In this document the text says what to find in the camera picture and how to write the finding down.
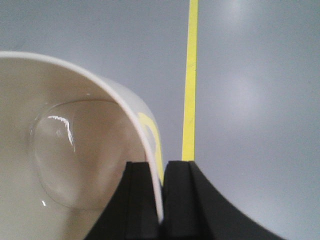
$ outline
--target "gray surface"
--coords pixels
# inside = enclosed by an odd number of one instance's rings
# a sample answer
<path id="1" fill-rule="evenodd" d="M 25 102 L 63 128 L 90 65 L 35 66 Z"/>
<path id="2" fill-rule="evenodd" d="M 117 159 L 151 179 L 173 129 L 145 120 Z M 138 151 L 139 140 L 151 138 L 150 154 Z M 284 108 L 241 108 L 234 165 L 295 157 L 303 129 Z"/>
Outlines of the gray surface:
<path id="1" fill-rule="evenodd" d="M 129 87 L 181 158 L 188 1 L 3 1 L 0 50 L 58 57 Z M 201 1 L 196 160 L 236 207 L 320 239 L 320 5 Z"/>
<path id="2" fill-rule="evenodd" d="M 320 239 L 320 2 L 201 1 L 196 159 L 242 212 Z"/>

